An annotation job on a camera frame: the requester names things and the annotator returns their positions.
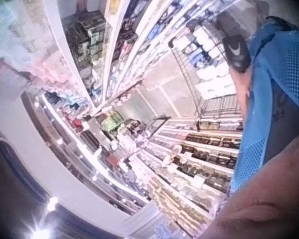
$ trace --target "white wall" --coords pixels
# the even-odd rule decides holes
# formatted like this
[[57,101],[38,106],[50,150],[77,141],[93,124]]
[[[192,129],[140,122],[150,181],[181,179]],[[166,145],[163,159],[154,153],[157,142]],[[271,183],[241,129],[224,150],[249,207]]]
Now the white wall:
[[32,177],[62,206],[86,222],[112,234],[126,237],[123,221],[128,214],[115,209],[95,195],[61,164],[46,147],[29,118],[20,98],[0,98],[0,133],[20,155]]

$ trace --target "nike logo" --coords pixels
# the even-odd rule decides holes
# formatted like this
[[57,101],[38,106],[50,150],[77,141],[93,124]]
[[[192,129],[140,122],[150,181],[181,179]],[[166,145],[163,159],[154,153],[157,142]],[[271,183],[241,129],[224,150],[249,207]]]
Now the nike logo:
[[238,43],[238,47],[237,49],[233,49],[230,45],[229,46],[229,49],[230,51],[235,55],[235,56],[239,56],[240,55],[240,42]]

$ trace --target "person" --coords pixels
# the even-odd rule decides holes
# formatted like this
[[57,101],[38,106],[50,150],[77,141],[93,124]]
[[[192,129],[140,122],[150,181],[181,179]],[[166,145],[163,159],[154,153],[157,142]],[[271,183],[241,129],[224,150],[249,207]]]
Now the person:
[[[297,46],[299,43],[299,37],[295,37],[297,32],[282,32],[276,35],[271,45],[268,47],[274,48],[271,49],[272,52],[277,52],[277,55],[274,56],[274,59],[278,61],[278,57],[284,56],[285,49],[279,51],[279,46],[281,42],[293,43],[293,45],[286,45],[286,49],[290,46],[293,51],[286,51],[288,54],[285,57],[291,57],[294,61],[286,61],[284,59],[284,64],[280,67],[283,68],[285,72],[286,82],[290,83],[293,77],[299,79],[299,68],[297,71],[292,72],[292,66],[294,67],[299,59],[299,48]],[[266,57],[266,54],[269,51],[265,51],[262,57]],[[257,67],[260,67],[259,62],[254,61],[254,64],[258,64]],[[272,71],[268,65],[263,67],[267,68],[266,74],[271,74]],[[290,109],[286,105],[283,110],[283,114],[279,114],[278,118],[283,120],[290,117],[293,118],[292,125],[285,124],[284,127],[276,130],[276,137],[284,138],[288,135],[288,130],[296,130],[294,133],[295,137],[288,141],[284,141],[283,147],[281,145],[270,144],[268,140],[268,145],[272,147],[274,145],[276,149],[275,153],[268,161],[264,161],[264,164],[259,169],[255,170],[256,172],[251,174],[250,177],[242,179],[241,177],[235,177],[236,170],[242,169],[242,167],[235,169],[232,185],[239,185],[236,187],[236,190],[231,194],[227,199],[226,204],[219,211],[214,221],[210,226],[204,231],[204,233],[198,237],[200,239],[283,239],[283,238],[299,238],[299,235],[295,236],[295,233],[299,233],[299,98],[296,91],[290,89],[293,88],[284,88],[284,85],[275,78],[269,78],[268,82],[264,82],[263,78],[257,78],[259,75],[258,72],[255,72],[255,66],[252,65],[244,73],[239,73],[233,68],[230,67],[229,73],[234,81],[234,85],[237,92],[238,104],[241,108],[244,127],[252,127],[253,124],[250,124],[254,112],[249,109],[250,104],[250,94],[254,94],[256,97],[262,98],[265,97],[263,92],[266,92],[266,89],[263,91],[254,91],[252,88],[255,86],[255,82],[258,81],[258,84],[270,84],[270,87],[275,94],[275,87],[280,90],[280,102],[290,104]],[[270,128],[275,127],[276,123],[275,114],[269,114],[269,118],[272,120]],[[244,167],[248,167],[248,160],[253,160],[252,157],[246,159],[241,157],[241,162]]]

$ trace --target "skin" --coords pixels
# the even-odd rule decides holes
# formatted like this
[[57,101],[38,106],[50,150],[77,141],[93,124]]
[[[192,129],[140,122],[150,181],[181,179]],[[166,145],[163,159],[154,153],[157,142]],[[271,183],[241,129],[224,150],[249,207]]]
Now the skin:
[[[245,117],[251,71],[230,74]],[[283,239],[298,225],[299,136],[229,199],[200,239]]]

